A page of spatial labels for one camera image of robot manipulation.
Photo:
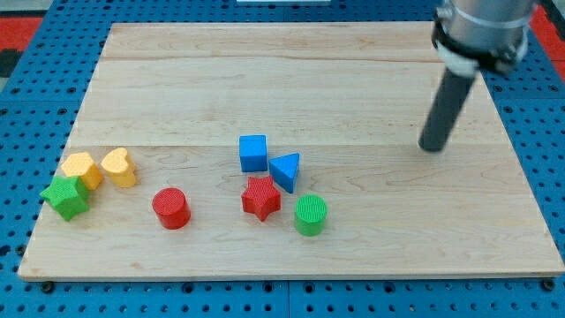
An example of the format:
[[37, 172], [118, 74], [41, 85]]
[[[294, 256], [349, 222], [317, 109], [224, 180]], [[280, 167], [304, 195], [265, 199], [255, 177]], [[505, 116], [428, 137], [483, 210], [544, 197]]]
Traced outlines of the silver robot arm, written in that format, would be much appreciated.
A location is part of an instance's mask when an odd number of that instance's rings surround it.
[[448, 70], [472, 78], [506, 74], [523, 60], [536, 0], [445, 0], [434, 13], [432, 43]]

